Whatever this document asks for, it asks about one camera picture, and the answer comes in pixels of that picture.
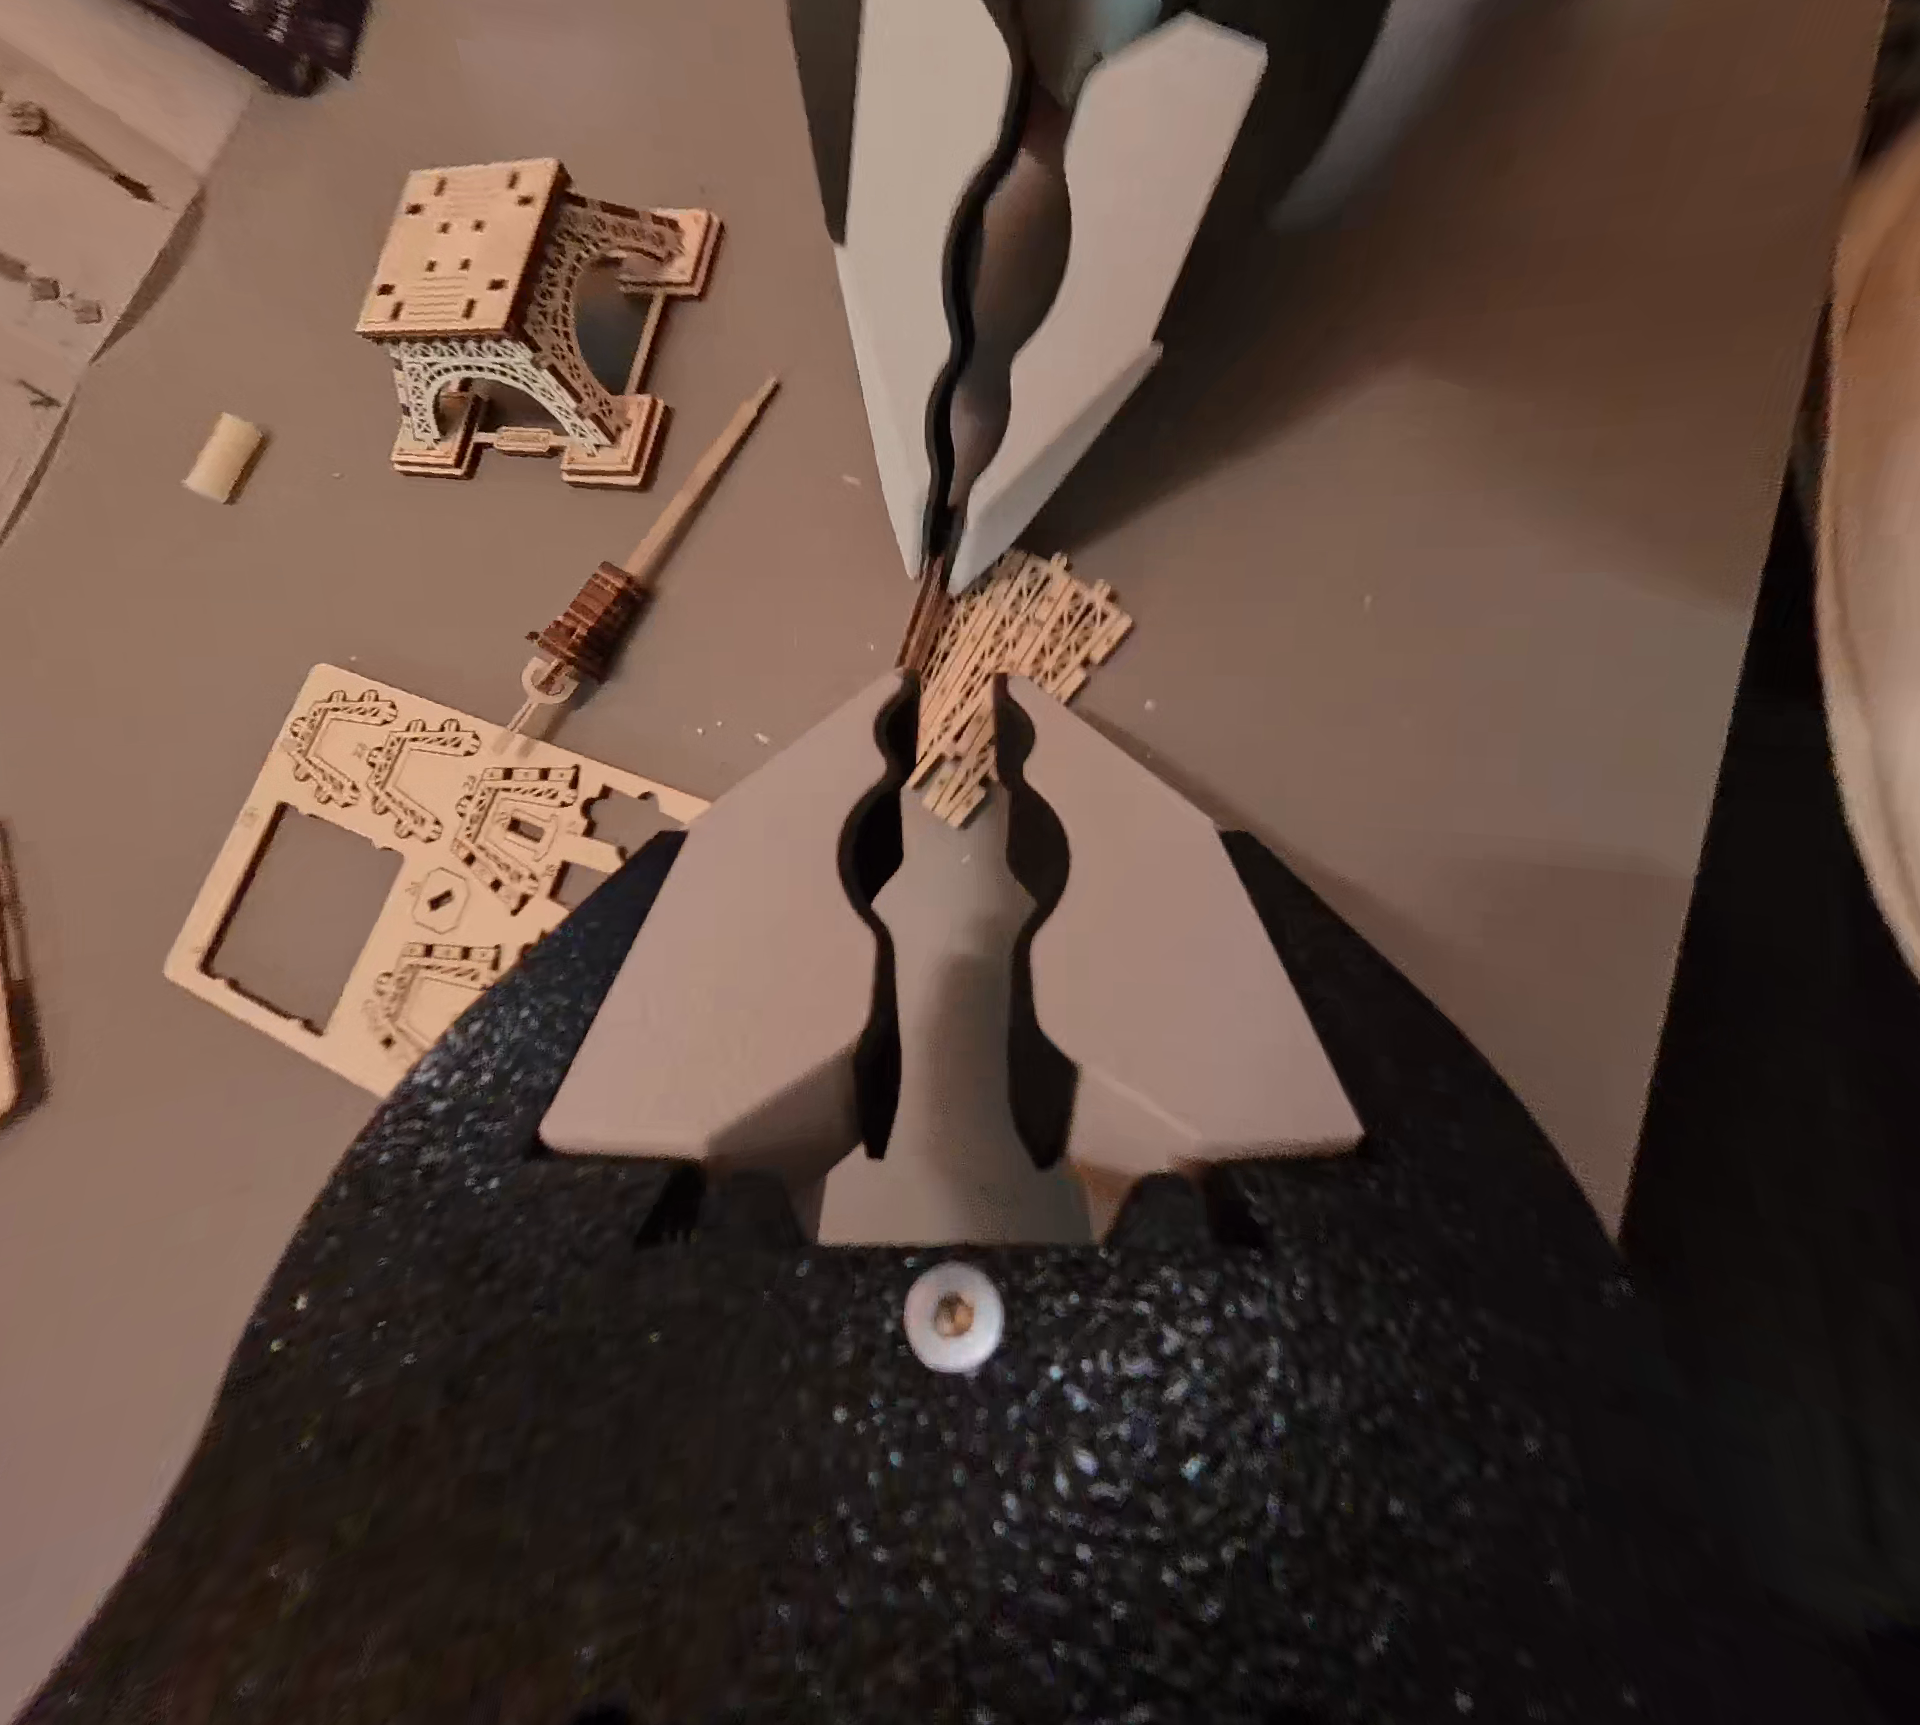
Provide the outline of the wooden lattice tower section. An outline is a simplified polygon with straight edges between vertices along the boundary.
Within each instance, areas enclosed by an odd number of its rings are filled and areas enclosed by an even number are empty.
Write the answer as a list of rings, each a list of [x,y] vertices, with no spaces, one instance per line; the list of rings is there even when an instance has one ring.
[[[1131,630],[1110,584],[1078,576],[1061,554],[1012,548],[960,594],[932,574],[899,661],[920,681],[924,721],[941,725],[968,718],[996,676],[1022,676],[1070,704]]]

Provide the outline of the wooden tower base model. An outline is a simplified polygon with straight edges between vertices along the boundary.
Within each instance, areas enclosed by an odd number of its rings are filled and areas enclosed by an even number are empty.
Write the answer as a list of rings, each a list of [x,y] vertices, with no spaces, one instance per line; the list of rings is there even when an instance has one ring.
[[[492,450],[649,487],[670,427],[654,353],[721,241],[711,209],[593,200],[552,157],[408,173],[357,322],[394,372],[394,469],[460,480]]]

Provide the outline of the wooden punch-out parts sheet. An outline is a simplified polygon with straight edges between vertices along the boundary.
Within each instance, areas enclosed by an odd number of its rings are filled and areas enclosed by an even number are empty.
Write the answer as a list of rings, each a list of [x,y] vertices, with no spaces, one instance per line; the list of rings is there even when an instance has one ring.
[[[628,848],[594,832],[609,800],[682,829],[710,800],[517,733],[393,683],[320,661],[172,942],[162,974],[251,1030],[390,1096],[456,1019],[569,913],[563,873],[616,873]],[[302,813],[398,873],[325,1014],[297,1014],[218,975],[216,951],[279,818]]]

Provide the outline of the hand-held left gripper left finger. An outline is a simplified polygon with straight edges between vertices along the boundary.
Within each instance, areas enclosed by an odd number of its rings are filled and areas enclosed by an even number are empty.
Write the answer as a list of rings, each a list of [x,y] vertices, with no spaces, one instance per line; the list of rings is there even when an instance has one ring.
[[[685,829],[543,1116],[549,1151],[780,1188],[820,1237],[830,1174],[884,1157],[899,1109],[879,893],[919,710],[916,672],[879,676]]]

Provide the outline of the emptied wooden parts frame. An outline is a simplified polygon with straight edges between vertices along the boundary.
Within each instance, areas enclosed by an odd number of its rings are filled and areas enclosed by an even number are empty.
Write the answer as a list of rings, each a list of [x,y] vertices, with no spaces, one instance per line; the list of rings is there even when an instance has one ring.
[[[2,829],[2,1123],[35,1108],[43,1061],[29,956],[26,913],[18,883],[13,837]]]

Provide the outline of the wooden tower spire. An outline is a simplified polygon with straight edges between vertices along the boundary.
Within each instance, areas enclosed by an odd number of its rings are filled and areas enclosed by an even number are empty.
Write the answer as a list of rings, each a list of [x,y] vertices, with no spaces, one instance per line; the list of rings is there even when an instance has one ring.
[[[777,391],[780,377],[766,379],[706,445],[690,476],[654,520],[649,534],[636,541],[636,548],[624,561],[601,561],[563,613],[539,633],[530,633],[536,654],[522,671],[522,704],[508,730],[530,730],[536,721],[557,715],[586,685],[598,685],[609,677],[616,657],[658,589],[663,567]]]

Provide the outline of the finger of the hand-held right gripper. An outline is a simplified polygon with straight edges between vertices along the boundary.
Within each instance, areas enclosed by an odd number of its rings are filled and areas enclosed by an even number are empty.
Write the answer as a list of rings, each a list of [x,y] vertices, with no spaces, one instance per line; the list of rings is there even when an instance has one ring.
[[[1022,0],[859,0],[834,256],[879,491],[916,580],[979,573],[953,406],[974,352],[976,248],[1028,87]]]
[[[986,573],[1161,364],[1165,309],[1266,73],[1258,40],[1196,12],[1088,75],[1064,144],[1068,251],[1009,367],[1003,439],[949,569]]]

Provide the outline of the cream printed shirt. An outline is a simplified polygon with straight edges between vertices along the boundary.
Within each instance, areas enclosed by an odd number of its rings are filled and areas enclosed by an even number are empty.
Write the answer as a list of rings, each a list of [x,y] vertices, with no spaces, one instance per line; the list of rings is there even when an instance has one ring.
[[[1918,968],[1918,112],[1868,112],[1820,344],[1815,633],[1838,792]]]

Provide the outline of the small cream wax block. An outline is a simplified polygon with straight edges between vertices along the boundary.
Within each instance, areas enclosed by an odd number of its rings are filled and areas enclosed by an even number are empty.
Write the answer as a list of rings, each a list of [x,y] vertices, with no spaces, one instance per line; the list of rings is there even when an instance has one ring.
[[[182,480],[184,491],[216,506],[233,503],[263,442],[263,427],[237,413],[222,413]]]

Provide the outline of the narrow wooden lattice panel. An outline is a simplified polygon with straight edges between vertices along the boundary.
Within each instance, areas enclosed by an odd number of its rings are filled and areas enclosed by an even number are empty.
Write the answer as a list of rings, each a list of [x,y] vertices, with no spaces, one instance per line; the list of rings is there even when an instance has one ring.
[[[996,775],[996,681],[997,661],[973,672],[927,676],[919,704],[916,757],[909,789],[926,811],[952,829],[965,829],[989,797]]]

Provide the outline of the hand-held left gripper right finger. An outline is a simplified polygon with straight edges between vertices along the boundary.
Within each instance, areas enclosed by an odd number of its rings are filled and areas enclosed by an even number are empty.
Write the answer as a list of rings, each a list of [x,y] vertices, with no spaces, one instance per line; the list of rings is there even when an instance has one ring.
[[[1014,940],[1008,1102],[1110,1237],[1145,1179],[1351,1151],[1361,1116],[1242,880],[1186,796],[1022,676],[994,689]]]

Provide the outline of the grey desk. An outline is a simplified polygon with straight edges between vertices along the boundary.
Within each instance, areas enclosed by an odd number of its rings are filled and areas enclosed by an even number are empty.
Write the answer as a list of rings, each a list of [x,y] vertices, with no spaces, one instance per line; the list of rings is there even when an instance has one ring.
[[[1884,0],[1414,0],[1330,166],[1042,516],[1136,630],[1090,718],[1267,837],[1621,1215]],[[6,541],[6,818],[48,1096],[6,1132],[6,1718],[133,1561],[372,1096],[162,975],[316,661],[506,715],[654,495],[388,466],[354,312],[408,169],[706,196],[665,476],[782,388],[594,757],[715,797],[909,602],[785,0],[379,0],[256,95]],[[182,480],[222,413],[233,503]]]

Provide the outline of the paper instruction sheet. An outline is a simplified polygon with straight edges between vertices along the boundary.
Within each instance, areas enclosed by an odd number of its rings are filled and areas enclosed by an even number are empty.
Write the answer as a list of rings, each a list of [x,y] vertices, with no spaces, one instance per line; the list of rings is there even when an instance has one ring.
[[[162,291],[256,83],[133,0],[2,0],[2,527]]]

